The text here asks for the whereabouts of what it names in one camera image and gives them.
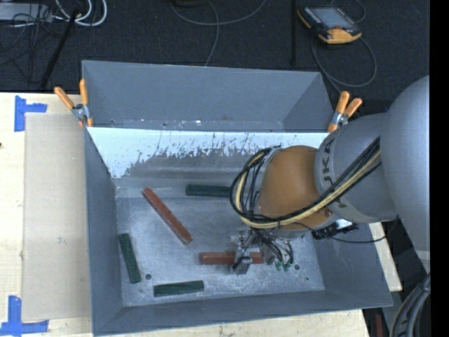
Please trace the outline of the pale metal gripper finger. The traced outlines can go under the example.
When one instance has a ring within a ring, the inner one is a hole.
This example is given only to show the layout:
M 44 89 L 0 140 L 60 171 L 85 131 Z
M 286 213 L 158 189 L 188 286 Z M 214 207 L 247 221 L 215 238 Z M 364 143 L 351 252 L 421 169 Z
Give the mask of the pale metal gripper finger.
M 232 264 L 231 271 L 236 275 L 245 275 L 251 265 L 252 258 L 249 256 L 241 256 Z
M 242 243 L 240 236 L 231 236 L 229 241 L 229 252 L 233 253 L 235 256 L 242 256 L 244 251 Z

